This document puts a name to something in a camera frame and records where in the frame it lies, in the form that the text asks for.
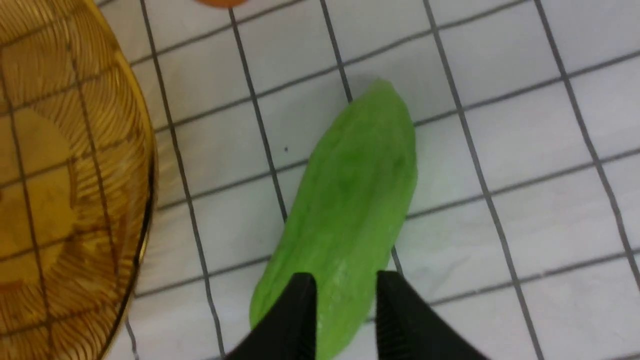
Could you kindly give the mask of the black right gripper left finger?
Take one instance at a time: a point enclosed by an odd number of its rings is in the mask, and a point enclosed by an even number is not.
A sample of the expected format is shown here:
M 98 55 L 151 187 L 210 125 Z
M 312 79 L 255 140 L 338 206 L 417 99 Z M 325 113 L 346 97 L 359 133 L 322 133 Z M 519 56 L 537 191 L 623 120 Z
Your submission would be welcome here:
M 227 360 L 315 360 L 317 285 L 312 274 L 291 276 L 282 294 Z

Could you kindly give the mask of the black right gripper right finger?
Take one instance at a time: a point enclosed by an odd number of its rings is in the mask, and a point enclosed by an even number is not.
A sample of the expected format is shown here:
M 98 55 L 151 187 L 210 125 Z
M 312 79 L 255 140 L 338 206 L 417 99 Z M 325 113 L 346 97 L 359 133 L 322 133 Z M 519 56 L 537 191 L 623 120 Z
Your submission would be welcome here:
M 380 360 L 486 360 L 395 271 L 378 271 L 375 344 Z

